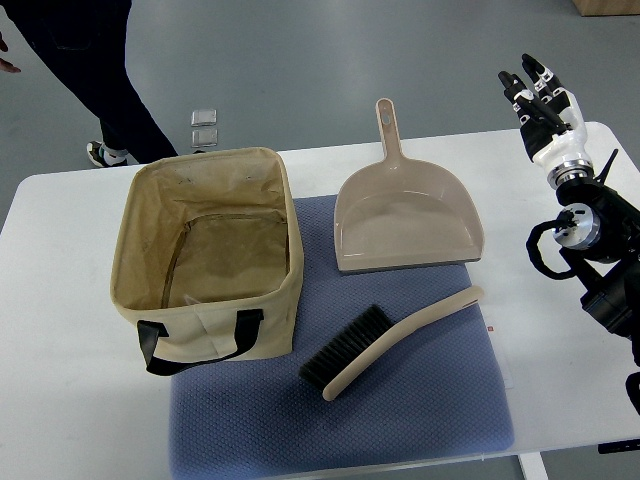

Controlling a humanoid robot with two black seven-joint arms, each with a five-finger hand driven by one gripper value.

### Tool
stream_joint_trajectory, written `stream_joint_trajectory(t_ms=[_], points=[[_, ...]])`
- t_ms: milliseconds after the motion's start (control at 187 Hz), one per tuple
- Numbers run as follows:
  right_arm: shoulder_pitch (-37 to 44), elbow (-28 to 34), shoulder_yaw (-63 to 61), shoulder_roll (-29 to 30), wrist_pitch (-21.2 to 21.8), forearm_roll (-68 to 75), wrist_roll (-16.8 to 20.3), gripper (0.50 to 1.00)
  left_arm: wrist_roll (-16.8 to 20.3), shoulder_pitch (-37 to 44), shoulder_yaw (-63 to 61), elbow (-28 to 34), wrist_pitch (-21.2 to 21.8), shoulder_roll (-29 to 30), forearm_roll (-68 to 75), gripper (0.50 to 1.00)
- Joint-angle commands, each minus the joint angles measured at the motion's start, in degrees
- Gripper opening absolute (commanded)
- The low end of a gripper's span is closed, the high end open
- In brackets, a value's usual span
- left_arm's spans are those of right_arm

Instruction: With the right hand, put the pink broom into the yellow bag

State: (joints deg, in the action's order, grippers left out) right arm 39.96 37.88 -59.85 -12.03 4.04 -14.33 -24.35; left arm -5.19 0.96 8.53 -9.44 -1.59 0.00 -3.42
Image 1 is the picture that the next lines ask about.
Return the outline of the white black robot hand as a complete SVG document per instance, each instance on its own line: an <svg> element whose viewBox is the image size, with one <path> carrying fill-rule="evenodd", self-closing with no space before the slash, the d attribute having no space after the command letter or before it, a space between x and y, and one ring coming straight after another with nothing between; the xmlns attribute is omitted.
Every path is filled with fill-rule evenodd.
<svg viewBox="0 0 640 480"><path fill-rule="evenodd" d="M541 167L549 185L593 174L586 152L587 129L575 95L559 77L529 54L522 67L532 88L516 74L502 71L498 78L504 96L520 124L520 134L530 161Z"/></svg>

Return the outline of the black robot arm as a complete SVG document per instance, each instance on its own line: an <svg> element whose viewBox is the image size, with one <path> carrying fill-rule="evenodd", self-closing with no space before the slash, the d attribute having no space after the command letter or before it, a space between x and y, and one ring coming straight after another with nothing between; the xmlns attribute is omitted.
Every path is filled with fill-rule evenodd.
<svg viewBox="0 0 640 480"><path fill-rule="evenodd" d="M627 338L639 361L639 210L606 185L614 150L597 176L589 167L560 177L556 218L534 226L526 241L531 264L553 280L577 278L582 309L608 332ZM548 267L538 243L551 232L566 271Z"/></svg>

